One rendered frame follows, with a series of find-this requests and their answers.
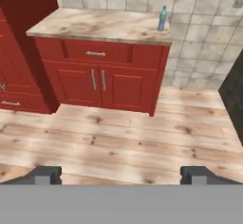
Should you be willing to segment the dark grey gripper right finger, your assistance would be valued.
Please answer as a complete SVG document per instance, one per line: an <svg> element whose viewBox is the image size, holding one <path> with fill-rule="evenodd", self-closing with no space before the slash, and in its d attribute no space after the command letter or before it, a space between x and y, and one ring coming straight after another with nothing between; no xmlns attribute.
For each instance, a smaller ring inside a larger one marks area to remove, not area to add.
<svg viewBox="0 0 243 224"><path fill-rule="evenodd" d="M205 166L182 166L180 175L181 185L238 184L238 181L214 174Z"/></svg>

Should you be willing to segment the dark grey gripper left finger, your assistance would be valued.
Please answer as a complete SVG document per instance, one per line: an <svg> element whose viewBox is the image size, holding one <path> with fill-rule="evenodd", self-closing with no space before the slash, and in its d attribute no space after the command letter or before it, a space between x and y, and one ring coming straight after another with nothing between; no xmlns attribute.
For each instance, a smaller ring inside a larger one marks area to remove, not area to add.
<svg viewBox="0 0 243 224"><path fill-rule="evenodd" d="M4 181L4 184L61 185L61 166L37 166L24 176Z"/></svg>

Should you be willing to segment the red counter cabinet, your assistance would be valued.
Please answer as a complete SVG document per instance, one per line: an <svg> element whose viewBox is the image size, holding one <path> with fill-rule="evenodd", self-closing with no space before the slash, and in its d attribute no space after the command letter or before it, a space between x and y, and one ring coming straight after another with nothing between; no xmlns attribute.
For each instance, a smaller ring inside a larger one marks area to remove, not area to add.
<svg viewBox="0 0 243 224"><path fill-rule="evenodd" d="M155 115L172 46L158 14L56 9L27 36L59 103Z"/></svg>

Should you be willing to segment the dark grey appliance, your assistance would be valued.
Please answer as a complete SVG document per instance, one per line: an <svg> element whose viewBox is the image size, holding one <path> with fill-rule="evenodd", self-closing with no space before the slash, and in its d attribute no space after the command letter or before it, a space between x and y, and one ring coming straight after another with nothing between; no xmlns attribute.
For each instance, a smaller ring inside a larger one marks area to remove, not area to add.
<svg viewBox="0 0 243 224"><path fill-rule="evenodd" d="M243 49L218 92L243 146Z"/></svg>

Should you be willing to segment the red cabinet door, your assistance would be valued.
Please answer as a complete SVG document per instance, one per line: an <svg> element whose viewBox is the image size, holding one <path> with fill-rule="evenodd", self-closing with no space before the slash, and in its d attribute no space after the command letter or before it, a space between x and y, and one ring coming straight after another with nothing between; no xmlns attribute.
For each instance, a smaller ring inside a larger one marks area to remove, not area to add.
<svg viewBox="0 0 243 224"><path fill-rule="evenodd" d="M105 71L105 91L102 70ZM100 73L105 108L137 112L150 110L157 78L156 70L101 66Z"/></svg>
<svg viewBox="0 0 243 224"><path fill-rule="evenodd" d="M94 90L91 69L95 70ZM49 63L48 73L60 103L101 106L99 70L95 65Z"/></svg>

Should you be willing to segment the tall red cabinet run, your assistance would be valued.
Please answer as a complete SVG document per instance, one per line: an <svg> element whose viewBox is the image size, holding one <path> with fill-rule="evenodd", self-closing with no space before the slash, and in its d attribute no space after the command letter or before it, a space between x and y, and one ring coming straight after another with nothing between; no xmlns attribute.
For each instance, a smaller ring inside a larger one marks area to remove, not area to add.
<svg viewBox="0 0 243 224"><path fill-rule="evenodd" d="M58 8L57 0L0 0L0 108L52 114L58 103L27 31Z"/></svg>

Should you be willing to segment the red drawer front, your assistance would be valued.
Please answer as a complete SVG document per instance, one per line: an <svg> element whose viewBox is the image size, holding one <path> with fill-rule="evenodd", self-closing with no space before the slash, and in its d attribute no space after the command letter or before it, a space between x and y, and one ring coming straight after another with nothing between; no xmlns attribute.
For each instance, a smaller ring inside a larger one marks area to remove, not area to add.
<svg viewBox="0 0 243 224"><path fill-rule="evenodd" d="M63 40L61 42L65 57L68 59L113 62L127 64L131 60L132 47L128 44ZM86 55L87 51L105 52L105 56Z"/></svg>

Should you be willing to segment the blue drink bottle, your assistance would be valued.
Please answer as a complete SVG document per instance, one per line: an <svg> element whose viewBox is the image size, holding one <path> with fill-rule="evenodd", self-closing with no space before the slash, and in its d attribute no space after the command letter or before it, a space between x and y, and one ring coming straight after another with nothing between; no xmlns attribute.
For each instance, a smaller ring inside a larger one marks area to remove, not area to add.
<svg viewBox="0 0 243 224"><path fill-rule="evenodd" d="M163 6L160 15L159 15L159 24L158 24L158 30L163 31L165 27L165 21L167 18L167 7Z"/></svg>

